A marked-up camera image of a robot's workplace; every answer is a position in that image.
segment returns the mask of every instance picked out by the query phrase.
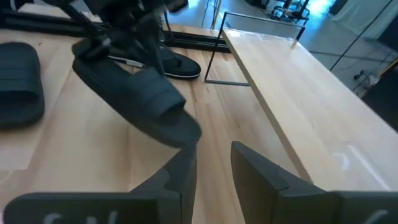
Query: wooden board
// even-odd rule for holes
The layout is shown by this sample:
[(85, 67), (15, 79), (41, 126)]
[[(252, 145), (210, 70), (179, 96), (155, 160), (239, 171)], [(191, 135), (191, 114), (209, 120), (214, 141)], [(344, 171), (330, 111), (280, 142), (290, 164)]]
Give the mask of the wooden board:
[(225, 41), (300, 176), (325, 190), (398, 190), (398, 135), (292, 39)]
[[(35, 7), (30, 10), (42, 14)], [(173, 29), (200, 34), (196, 28)], [(78, 78), (70, 50), (78, 39), (0, 30), (0, 42), (13, 40), (27, 42), (38, 52), (46, 111), (29, 128), (0, 131), (0, 210), (27, 192), (128, 192), (177, 152), (131, 126)], [(242, 224), (231, 172), (232, 141), (242, 141), (283, 168), (297, 171), (250, 88), (205, 84), (211, 52), (173, 50), (202, 68), (195, 81), (172, 80), (203, 129), (193, 223)], [(245, 81), (232, 54), (216, 54), (210, 76)]]

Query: flip-flop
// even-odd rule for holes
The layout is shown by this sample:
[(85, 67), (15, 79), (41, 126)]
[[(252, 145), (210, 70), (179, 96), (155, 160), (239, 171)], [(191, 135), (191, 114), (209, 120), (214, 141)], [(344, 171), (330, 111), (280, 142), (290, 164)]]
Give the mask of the flip-flop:
[[(175, 53), (167, 47), (161, 47), (159, 54), (164, 68), (164, 73), (168, 77), (181, 80), (191, 80), (200, 76), (201, 68), (199, 64), (187, 56)], [(137, 68), (144, 68), (146, 66), (144, 59), (139, 55), (134, 55), (132, 53), (128, 54), (116, 47), (110, 48), (108, 57)]]

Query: gray floor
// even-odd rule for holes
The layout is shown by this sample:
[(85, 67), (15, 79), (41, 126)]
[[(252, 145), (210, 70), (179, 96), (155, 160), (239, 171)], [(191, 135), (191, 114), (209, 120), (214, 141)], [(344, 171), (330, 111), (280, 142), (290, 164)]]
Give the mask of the gray floor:
[[(183, 24), (194, 27), (210, 28), (214, 13), (216, 0), (189, 0), (189, 8), (175, 15), (170, 15), (171, 23)], [(306, 24), (306, 29), (300, 39), (300, 43), (309, 51), (325, 52), (329, 54), (342, 54), (347, 47), (354, 41), (356, 34), (332, 21), (327, 14), (328, 8), (334, 0), (311, 0), (308, 8), (311, 11), (310, 20)], [(74, 5), (82, 11), (87, 11), (82, 0), (77, 0)], [(269, 4), (270, 11), (275, 6), (275, 1)], [(217, 27), (220, 27), (223, 13), (237, 12), (250, 16), (267, 17), (266, 14), (257, 7), (250, 6), (245, 0), (222, 0)], [(255, 21), (241, 17), (228, 16), (226, 25), (234, 29), (241, 29), (251, 32), (279, 35), (282, 37), (295, 37), (299, 31), (297, 28), (270, 24), (263, 21)], [(337, 61), (338, 57), (313, 54), (326, 68)], [(397, 53), (381, 45), (376, 41), (359, 39), (347, 52), (349, 56), (375, 58), (379, 60), (392, 61)], [(372, 62), (352, 58), (343, 58), (332, 72), (350, 89), (358, 86), (363, 79), (354, 80), (353, 76), (361, 70), (366, 70), (377, 75), (389, 63)], [(355, 93), (361, 94), (363, 86), (368, 83), (363, 82)]]

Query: black metal bracket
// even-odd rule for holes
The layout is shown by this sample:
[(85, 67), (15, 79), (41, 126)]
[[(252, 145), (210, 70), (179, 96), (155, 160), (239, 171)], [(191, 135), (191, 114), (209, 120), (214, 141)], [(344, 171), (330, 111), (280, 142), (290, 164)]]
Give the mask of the black metal bracket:
[(301, 26), (301, 25), (297, 25), (297, 24), (291, 24), (291, 23), (287, 23), (287, 22), (275, 21), (275, 20), (272, 20), (272, 19), (265, 19), (265, 18), (255, 17), (255, 16), (247, 16), (247, 15), (244, 15), (244, 14), (238, 14), (238, 13), (233, 13), (233, 12), (225, 12), (223, 20), (221, 22), (220, 30), (218, 31), (218, 36), (217, 36), (216, 42), (215, 42), (214, 47), (213, 47), (213, 53), (211, 54), (210, 62), (208, 64), (208, 66), (207, 66), (207, 71), (206, 71), (206, 75), (205, 75), (205, 83), (219, 84), (219, 85), (250, 86), (250, 84), (242, 83), (242, 82), (230, 82), (230, 81), (223, 81), (223, 80), (208, 80), (207, 79), (208, 76), (209, 76), (211, 64), (213, 63), (214, 55), (215, 55), (216, 50), (218, 48), (218, 44), (219, 44), (219, 41), (220, 41), (221, 34), (223, 33), (225, 19), (226, 19), (226, 16), (228, 14), (233, 15), (233, 16), (245, 17), (245, 18), (249, 18), (249, 19), (257, 19), (257, 20), (260, 20), (260, 21), (271, 22), (271, 23), (276, 23), (276, 24), (285, 25), (285, 26), (299, 27), (301, 29), (300, 29), (300, 31), (298, 32), (298, 34), (297, 34), (297, 36), (295, 38), (296, 41), (299, 41), (300, 37), (303, 35), (303, 33), (305, 31), (305, 26)]

